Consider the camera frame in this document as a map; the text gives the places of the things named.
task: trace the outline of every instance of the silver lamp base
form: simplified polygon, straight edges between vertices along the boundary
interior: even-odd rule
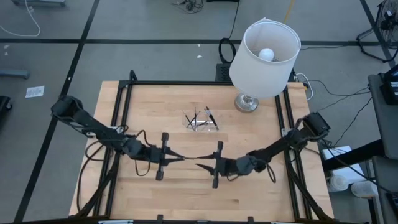
[[[259,100],[240,93],[235,98],[235,107],[242,113],[251,113],[259,106]]]

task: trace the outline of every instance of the white lampshade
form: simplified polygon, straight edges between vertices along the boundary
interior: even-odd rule
[[[271,62],[258,57],[266,48],[274,52]],[[265,18],[256,22],[246,29],[229,69],[234,86],[254,98],[278,95],[286,87],[300,48],[300,38],[289,26]]]

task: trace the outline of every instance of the gray floor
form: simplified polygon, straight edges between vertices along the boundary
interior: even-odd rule
[[[34,6],[42,39],[79,39],[94,0],[67,0],[67,7]],[[173,0],[101,0],[89,39],[220,39],[227,37],[236,9],[231,2],[205,3],[202,12],[182,14]],[[379,1],[367,0],[376,16]],[[247,26],[263,17],[282,21],[289,0],[242,0],[233,39],[241,39]],[[0,25],[21,34],[35,33],[23,5],[0,2]],[[347,41],[370,28],[359,1],[303,0],[295,3],[288,20],[302,40]],[[12,38],[0,30],[0,38]],[[368,41],[375,41],[370,35]],[[28,69],[31,78],[0,78],[0,95],[13,98],[14,108],[0,129],[0,223],[11,222],[21,201],[77,44],[0,44],[0,68]],[[367,47],[383,56],[380,47]],[[86,44],[68,94],[80,98],[93,112],[103,80],[127,79],[133,69],[140,80],[214,80],[220,63],[213,44]],[[369,74],[385,72],[387,64],[363,55],[358,47],[301,51],[296,72],[322,80],[334,93],[353,93],[367,85]],[[25,99],[26,88],[45,85],[43,97]],[[337,97],[313,82],[310,109]],[[331,124],[328,136],[336,141],[370,96],[353,96],[322,111]],[[353,148],[379,138],[373,106],[369,105],[340,141]],[[25,220],[68,215],[86,139],[58,124],[30,201]],[[370,221],[366,200],[349,192],[331,194],[335,217],[346,222]]]

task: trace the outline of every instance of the wooden tabletop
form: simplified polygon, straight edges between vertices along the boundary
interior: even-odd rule
[[[111,122],[117,87],[118,82],[103,82],[96,105],[94,117],[107,125]],[[144,129],[149,143],[160,146],[162,132],[168,132],[171,149],[187,157],[211,154],[216,151],[217,141],[223,141],[223,157],[238,158],[280,139],[275,99],[260,100],[255,112],[244,114],[234,107],[237,93],[234,86],[133,86],[127,133],[136,134]],[[289,83],[289,95],[295,119],[309,114],[301,83]],[[124,97],[118,122],[121,120]],[[283,97],[281,100],[288,127]],[[182,124],[185,119],[183,110],[190,111],[195,107],[203,110],[205,106],[210,108],[220,127],[217,133],[194,133]],[[311,143],[308,147],[318,150],[316,144]],[[103,155],[104,150],[97,158],[103,158]],[[319,156],[308,151],[302,151],[301,155],[309,192],[326,214],[333,217]],[[276,155],[270,163],[276,184],[264,171],[260,174],[253,172],[233,182],[220,177],[218,189],[212,189],[212,176],[195,163],[215,164],[214,160],[205,159],[171,163],[165,167],[164,179],[159,182],[155,180],[157,164],[151,166],[145,177],[138,177],[134,161],[122,156],[111,218],[153,220],[158,214],[163,214],[166,220],[244,221],[252,216],[255,221],[294,221],[283,153]],[[148,168],[147,162],[139,161],[137,165],[140,174]],[[101,166],[101,162],[88,163],[81,183],[81,206],[97,188]],[[102,212],[107,194],[105,190]],[[304,218],[302,203],[300,211]],[[76,212],[75,193],[70,214]]]

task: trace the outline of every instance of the white cable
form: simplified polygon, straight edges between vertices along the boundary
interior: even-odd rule
[[[308,78],[307,78],[303,73],[297,73],[296,76],[297,76],[297,75],[302,75],[302,76],[304,76],[305,81],[307,81],[308,86],[310,87],[310,90],[311,90],[311,96],[310,96],[309,98],[307,98],[307,100],[311,100],[312,97],[313,97],[313,90],[312,90],[312,86],[311,86],[310,81],[308,80]]]
[[[38,37],[38,36],[40,35],[40,32],[41,32],[42,30],[40,29],[40,26],[37,24],[36,20],[33,18],[32,13],[30,12],[29,7],[27,6],[27,0],[25,0],[25,6],[26,6],[26,9],[27,9],[27,12],[28,12],[29,15],[30,15],[30,18],[32,18],[33,22],[34,22],[34,23],[36,24],[36,26],[37,26],[37,29],[39,30],[39,31],[37,32],[36,35],[15,34],[15,33],[13,33],[13,32],[9,32],[9,31],[6,30],[5,28],[3,28],[2,25],[0,25],[0,28],[1,28],[4,32],[6,32],[6,33],[8,33],[8,34],[11,34],[11,35],[16,35],[16,36],[18,36],[18,37]]]

